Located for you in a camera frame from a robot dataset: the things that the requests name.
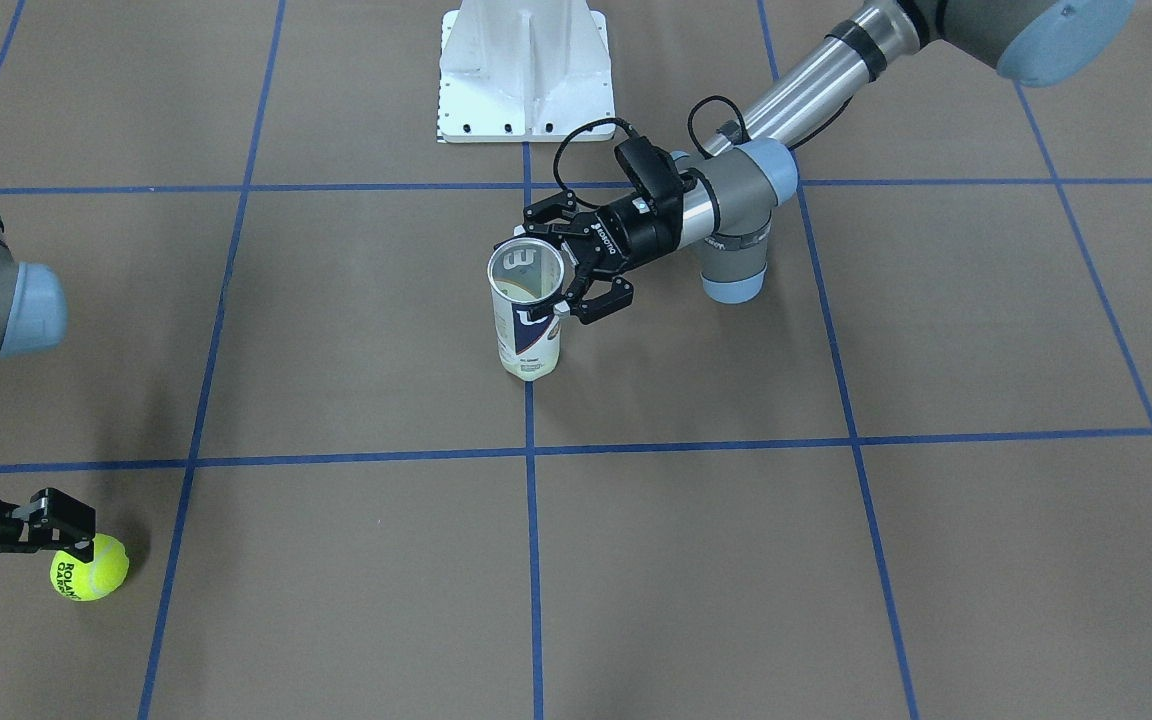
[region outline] cable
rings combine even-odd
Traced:
[[[639,136],[639,131],[636,131],[636,129],[634,129],[634,126],[628,123],[628,120],[622,118],[602,118],[593,120],[593,122],[582,124],[582,127],[579,128],[573,129],[573,131],[567,134],[567,137],[563,137],[562,142],[558,143],[558,151],[554,152],[554,182],[558,183],[559,190],[562,190],[564,194],[570,195],[573,197],[573,200],[576,200],[577,204],[579,205],[586,206],[586,209],[598,209],[598,205],[594,205],[592,202],[582,200],[579,197],[576,196],[576,191],[574,191],[570,187],[567,187],[567,183],[564,183],[563,179],[558,174],[558,161],[562,160],[563,150],[567,150],[567,146],[571,145],[571,141],[576,141],[576,136],[579,136],[581,132],[589,132],[591,131],[591,129],[604,126],[615,126],[617,128],[621,128],[623,129],[623,131],[626,131],[626,135],[630,137]]]
[[[835,120],[838,120],[838,115],[841,115],[842,111],[847,109],[847,105],[851,105],[851,97],[849,97],[849,99],[847,99],[847,101],[844,104],[842,104],[841,108],[838,108],[836,113],[833,114],[833,118],[829,118],[828,120],[826,120],[826,122],[824,122],[823,126],[820,126],[817,129],[814,129],[812,131],[812,135],[809,135],[809,136],[804,137],[803,141],[797,141],[797,142],[794,143],[794,145],[790,145],[790,150],[797,150],[799,147],[803,147],[814,136],[818,136],[818,135],[820,135],[820,132],[824,132],[824,128],[827,128],[827,127],[832,126],[833,122],[835,122]]]
[[[700,142],[696,139],[696,128],[692,122],[696,120],[696,113],[710,103],[722,103],[723,105],[727,105],[728,108],[732,108],[732,113],[736,113],[736,122],[740,126],[740,137],[737,137],[732,145],[740,145],[741,142],[750,141],[749,126],[745,124],[745,115],[741,114],[741,111],[737,108],[735,103],[727,99],[727,97],[722,97],[721,94],[711,94],[710,97],[705,97],[704,100],[692,105],[690,113],[687,113],[687,137],[691,138],[691,143],[696,146],[696,151],[700,152],[700,157],[707,160],[713,158],[713,156],[707,150],[702,147]]]

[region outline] tennis ball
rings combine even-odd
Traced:
[[[127,548],[106,535],[92,538],[92,561],[59,551],[51,560],[51,585],[69,600],[100,600],[127,578]]]

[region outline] white can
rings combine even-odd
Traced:
[[[548,313],[531,319],[526,311],[562,291],[566,274],[561,252],[535,237],[500,243],[488,260],[500,364],[524,381],[558,365],[559,318]]]

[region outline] can rim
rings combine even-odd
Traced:
[[[497,279],[492,276],[492,265],[495,264],[498,256],[501,255],[503,251],[515,249],[515,247],[517,245],[524,245],[524,243],[526,243],[528,247],[531,245],[544,247],[544,249],[550,251],[550,253],[554,256],[554,259],[558,260],[558,287],[554,287],[554,290],[551,291],[550,295],[545,295],[540,300],[532,300],[530,302],[513,300],[511,297],[506,295],[506,293],[500,291],[500,288],[497,287]],[[562,291],[563,283],[567,282],[567,263],[563,262],[562,252],[559,252],[558,248],[550,245],[548,242],[545,242],[539,237],[526,236],[526,234],[525,236],[510,237],[509,240],[500,243],[500,245],[498,245],[497,249],[492,251],[492,256],[490,256],[488,258],[488,267],[486,270],[488,271],[488,287],[492,288],[494,295],[500,297],[500,300],[509,301],[515,305],[524,305],[524,306],[540,305],[541,302],[545,302],[550,300],[550,297],[553,297],[554,295],[558,295],[558,293]]]

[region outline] light blue cap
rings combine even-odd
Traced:
[[[1064,0],[1023,29],[998,59],[998,74],[1029,88],[1056,85],[1087,67],[1123,31],[1134,0]]]
[[[711,300],[722,302],[723,305],[740,305],[741,302],[749,302],[758,296],[763,290],[763,279],[767,276],[767,266],[761,272],[751,278],[742,279],[729,283],[719,283],[712,279],[700,275],[700,285],[705,287],[705,295]]]
[[[50,350],[65,338],[69,309],[50,266],[21,263],[0,357]]]
[[[799,190],[799,165],[794,160],[794,152],[771,137],[758,141],[742,142],[736,150],[755,160],[758,168],[772,183],[776,191],[776,205],[785,205]]]

